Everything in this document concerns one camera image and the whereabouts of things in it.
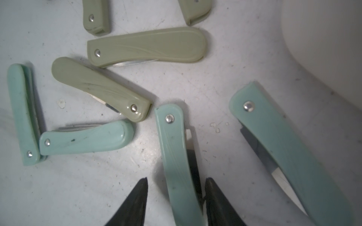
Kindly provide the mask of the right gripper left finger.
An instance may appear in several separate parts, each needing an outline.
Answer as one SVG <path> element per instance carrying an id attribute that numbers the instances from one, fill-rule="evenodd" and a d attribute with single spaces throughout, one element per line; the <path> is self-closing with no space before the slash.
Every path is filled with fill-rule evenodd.
<path id="1" fill-rule="evenodd" d="M 148 179 L 140 179 L 106 226 L 143 226 L 148 197 Z"/>

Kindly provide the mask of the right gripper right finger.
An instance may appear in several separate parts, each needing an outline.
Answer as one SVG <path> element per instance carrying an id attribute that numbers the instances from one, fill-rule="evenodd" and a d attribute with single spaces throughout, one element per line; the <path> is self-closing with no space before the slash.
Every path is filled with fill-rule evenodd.
<path id="1" fill-rule="evenodd" d="M 213 178 L 206 179 L 205 192 L 209 226 L 247 226 Z"/>

